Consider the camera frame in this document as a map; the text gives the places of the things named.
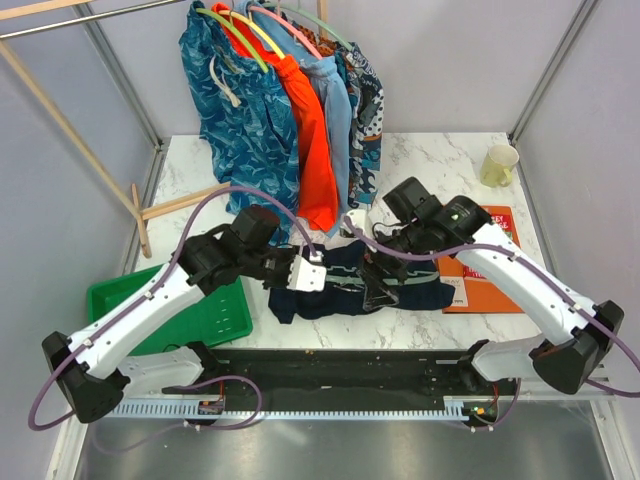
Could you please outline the navy blue shorts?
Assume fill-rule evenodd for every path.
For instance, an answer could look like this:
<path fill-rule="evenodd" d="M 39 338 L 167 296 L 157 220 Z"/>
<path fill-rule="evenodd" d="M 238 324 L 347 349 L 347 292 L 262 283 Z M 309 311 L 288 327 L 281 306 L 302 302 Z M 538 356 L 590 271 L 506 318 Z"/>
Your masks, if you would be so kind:
<path fill-rule="evenodd" d="M 352 242 L 346 246 L 328 249 L 323 245 L 316 248 L 323 253 L 328 268 L 356 267 L 364 253 L 365 245 Z M 430 261 L 413 262 L 408 273 L 413 271 L 437 271 Z M 401 286 L 398 289 L 400 302 L 395 307 L 407 311 L 442 310 L 452 304 L 455 288 L 444 284 L 440 277 L 430 283 Z M 290 324 L 295 316 L 305 320 L 317 320 L 332 315 L 360 316 L 369 312 L 363 310 L 364 288 L 340 287 L 325 283 L 320 292 L 299 292 L 287 289 L 271 289 L 268 307 L 279 323 Z"/>

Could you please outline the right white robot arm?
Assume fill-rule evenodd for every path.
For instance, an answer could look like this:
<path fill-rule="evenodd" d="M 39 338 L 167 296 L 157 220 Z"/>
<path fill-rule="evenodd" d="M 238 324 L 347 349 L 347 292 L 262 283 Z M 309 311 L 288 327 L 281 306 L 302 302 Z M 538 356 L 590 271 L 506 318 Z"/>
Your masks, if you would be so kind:
<path fill-rule="evenodd" d="M 376 236 L 363 210 L 342 218 L 343 227 L 366 245 L 359 268 L 366 307 L 397 304 L 399 295 L 385 285 L 384 275 L 405 283 L 408 263 L 451 257 L 497 287 L 540 331 L 514 341 L 476 342 L 457 371 L 465 391 L 477 394 L 500 380 L 537 377 L 573 395 L 588 383 L 618 339 L 624 318 L 619 305 L 597 304 L 541 268 L 469 197 L 441 203 L 410 177 L 383 200 L 400 223 L 390 235 Z"/>

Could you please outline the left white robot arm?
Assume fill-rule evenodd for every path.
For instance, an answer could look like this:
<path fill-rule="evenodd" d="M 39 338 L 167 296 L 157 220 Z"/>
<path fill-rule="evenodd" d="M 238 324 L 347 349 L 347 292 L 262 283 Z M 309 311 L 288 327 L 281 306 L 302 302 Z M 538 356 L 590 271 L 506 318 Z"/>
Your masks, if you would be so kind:
<path fill-rule="evenodd" d="M 300 249 L 270 243 L 280 225 L 261 206 L 243 209 L 232 223 L 184 239 L 169 263 L 95 323 L 42 342 L 52 375 L 72 414 L 84 424 L 101 419 L 126 397 L 164 389 L 208 393 L 219 369 L 193 344 L 132 357 L 132 351 L 182 311 L 244 276 L 265 287 L 294 288 L 305 263 Z"/>

